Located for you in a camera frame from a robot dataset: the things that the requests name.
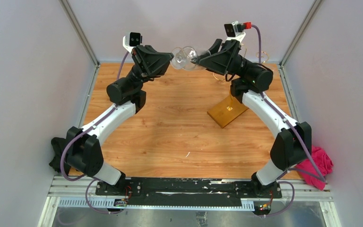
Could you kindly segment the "clear wine glass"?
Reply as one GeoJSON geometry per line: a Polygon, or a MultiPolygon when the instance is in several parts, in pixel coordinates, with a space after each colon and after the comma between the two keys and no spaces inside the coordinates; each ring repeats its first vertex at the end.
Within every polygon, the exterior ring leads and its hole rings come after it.
{"type": "Polygon", "coordinates": [[[172,50],[172,54],[171,66],[176,70],[186,71],[203,70],[204,67],[198,64],[199,61],[211,55],[207,49],[192,46],[176,47],[172,50]]]}

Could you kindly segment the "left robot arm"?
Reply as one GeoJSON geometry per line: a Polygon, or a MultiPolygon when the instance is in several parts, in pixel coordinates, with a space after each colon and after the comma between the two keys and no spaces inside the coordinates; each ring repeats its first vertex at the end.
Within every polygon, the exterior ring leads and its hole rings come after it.
{"type": "Polygon", "coordinates": [[[129,73],[109,84],[107,95],[112,105],[96,119],[81,128],[72,127],[66,135],[67,144],[60,157],[60,173],[69,181],[65,165],[83,175],[108,184],[114,195],[125,192],[124,173],[106,163],[101,146],[125,120],[138,113],[146,103],[143,85],[163,76],[174,55],[158,52],[150,45],[137,45],[129,49],[134,65],[129,73]]]}

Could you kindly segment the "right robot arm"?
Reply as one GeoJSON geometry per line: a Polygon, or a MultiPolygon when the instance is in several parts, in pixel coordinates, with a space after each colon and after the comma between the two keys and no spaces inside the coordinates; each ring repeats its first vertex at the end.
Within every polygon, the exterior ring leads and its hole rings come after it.
{"type": "Polygon", "coordinates": [[[273,80],[273,71],[241,56],[240,48],[237,40],[216,39],[209,50],[189,61],[210,72],[230,75],[231,95],[251,109],[274,136],[270,160],[252,175],[251,191],[261,198],[269,193],[269,185],[289,168],[311,157],[311,126],[290,117],[265,94],[273,80]]]}

